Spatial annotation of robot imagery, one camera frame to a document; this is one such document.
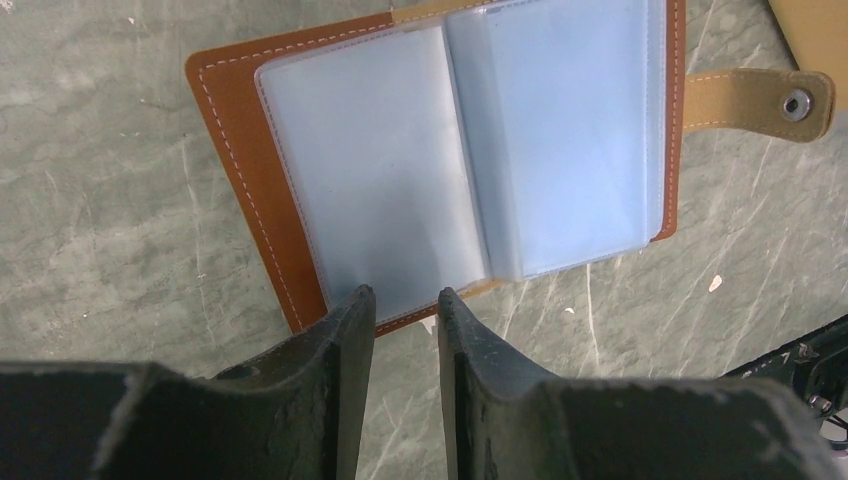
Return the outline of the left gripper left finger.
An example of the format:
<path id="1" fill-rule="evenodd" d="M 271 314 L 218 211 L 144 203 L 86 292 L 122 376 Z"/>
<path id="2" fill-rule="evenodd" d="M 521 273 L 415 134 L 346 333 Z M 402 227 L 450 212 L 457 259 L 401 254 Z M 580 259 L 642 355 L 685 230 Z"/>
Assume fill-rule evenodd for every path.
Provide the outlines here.
<path id="1" fill-rule="evenodd" d="M 376 298 L 212 378 L 156 362 L 5 362 L 5 479 L 351 479 Z"/>

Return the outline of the brown leather card holder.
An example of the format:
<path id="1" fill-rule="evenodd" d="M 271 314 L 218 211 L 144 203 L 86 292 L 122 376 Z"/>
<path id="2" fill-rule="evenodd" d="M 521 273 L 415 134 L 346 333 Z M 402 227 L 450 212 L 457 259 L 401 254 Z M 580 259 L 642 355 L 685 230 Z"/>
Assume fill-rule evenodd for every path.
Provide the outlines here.
<path id="1" fill-rule="evenodd" d="M 366 284 L 383 334 L 437 293 L 672 236 L 685 134 L 829 129 L 814 70 L 690 75 L 681 1 L 430 1 L 192 54 L 185 71 L 283 315 Z"/>

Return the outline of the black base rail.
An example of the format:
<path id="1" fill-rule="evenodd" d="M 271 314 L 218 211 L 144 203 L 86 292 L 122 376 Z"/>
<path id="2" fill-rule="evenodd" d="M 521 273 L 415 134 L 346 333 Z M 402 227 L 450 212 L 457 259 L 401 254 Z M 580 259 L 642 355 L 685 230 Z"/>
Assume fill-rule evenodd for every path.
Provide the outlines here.
<path id="1" fill-rule="evenodd" d="M 825 439 L 838 454 L 847 452 L 847 317 L 802 335 L 724 374 L 767 378 L 789 388 L 826 428 Z"/>

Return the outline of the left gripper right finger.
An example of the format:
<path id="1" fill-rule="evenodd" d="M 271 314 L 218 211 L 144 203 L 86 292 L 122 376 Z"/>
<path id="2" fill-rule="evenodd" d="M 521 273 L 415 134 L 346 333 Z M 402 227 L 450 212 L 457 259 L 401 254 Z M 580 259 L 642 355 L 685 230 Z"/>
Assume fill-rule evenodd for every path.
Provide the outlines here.
<path id="1" fill-rule="evenodd" d="M 814 413 L 767 378 L 566 379 L 438 298 L 452 479 L 836 479 Z"/>

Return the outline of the yellow oval tray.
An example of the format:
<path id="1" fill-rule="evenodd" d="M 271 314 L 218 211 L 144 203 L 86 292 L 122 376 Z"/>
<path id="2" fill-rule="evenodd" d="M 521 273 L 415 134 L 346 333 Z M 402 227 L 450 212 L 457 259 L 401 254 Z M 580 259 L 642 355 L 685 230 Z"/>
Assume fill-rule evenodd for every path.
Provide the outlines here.
<path id="1" fill-rule="evenodd" d="M 847 111 L 847 0 L 769 0 L 801 70 L 827 74 L 836 86 L 836 110 Z"/>

